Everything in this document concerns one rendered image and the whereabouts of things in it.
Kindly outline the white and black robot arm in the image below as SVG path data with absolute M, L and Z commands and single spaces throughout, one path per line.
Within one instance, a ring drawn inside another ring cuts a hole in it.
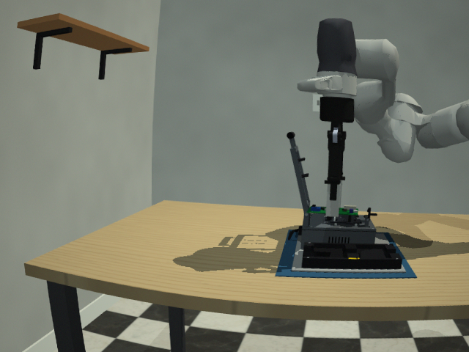
M 327 18 L 319 24 L 317 55 L 317 76 L 299 81 L 298 90 L 323 97 L 355 96 L 355 121 L 378 136 L 387 159 L 409 161 L 416 138 L 432 149 L 469 141 L 469 100 L 424 115 L 412 97 L 396 94 L 399 54 L 387 39 L 355 40 L 351 21 Z M 357 85 L 357 78 L 378 81 Z

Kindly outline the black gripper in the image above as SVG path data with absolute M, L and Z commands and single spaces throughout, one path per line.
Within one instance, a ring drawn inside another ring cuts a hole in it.
M 346 139 L 343 122 L 354 122 L 354 99 L 320 97 L 320 119 L 326 122 L 331 121 L 330 131 L 328 131 L 328 177 L 325 180 L 325 184 L 328 184 L 328 190 L 325 216 L 339 217 L 340 187 L 342 191 L 342 181 L 345 180 L 342 172 Z

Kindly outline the green circuit board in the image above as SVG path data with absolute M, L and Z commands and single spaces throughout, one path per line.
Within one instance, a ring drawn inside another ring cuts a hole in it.
M 326 214 L 324 209 L 326 207 L 316 207 L 316 205 L 312 205 L 307 213 L 324 213 Z M 352 209 L 350 209 L 352 208 Z M 354 211 L 353 211 L 354 210 Z M 358 209 L 356 209 L 356 205 L 345 205 L 344 208 L 339 208 L 339 215 L 358 215 Z

